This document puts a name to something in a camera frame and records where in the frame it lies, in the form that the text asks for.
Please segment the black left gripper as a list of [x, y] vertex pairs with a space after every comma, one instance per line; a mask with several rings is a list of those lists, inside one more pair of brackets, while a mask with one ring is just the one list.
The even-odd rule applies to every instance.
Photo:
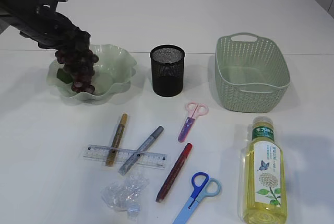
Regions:
[[89, 49], [91, 35], [75, 26], [66, 16], [42, 6], [36, 0], [10, 0], [10, 25], [42, 49]]

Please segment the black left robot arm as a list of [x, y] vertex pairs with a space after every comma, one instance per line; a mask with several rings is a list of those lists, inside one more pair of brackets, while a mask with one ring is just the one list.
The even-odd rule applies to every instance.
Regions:
[[68, 0], [1, 0], [1, 20], [19, 30], [21, 36], [38, 43], [41, 49], [89, 49], [90, 34], [56, 11]]

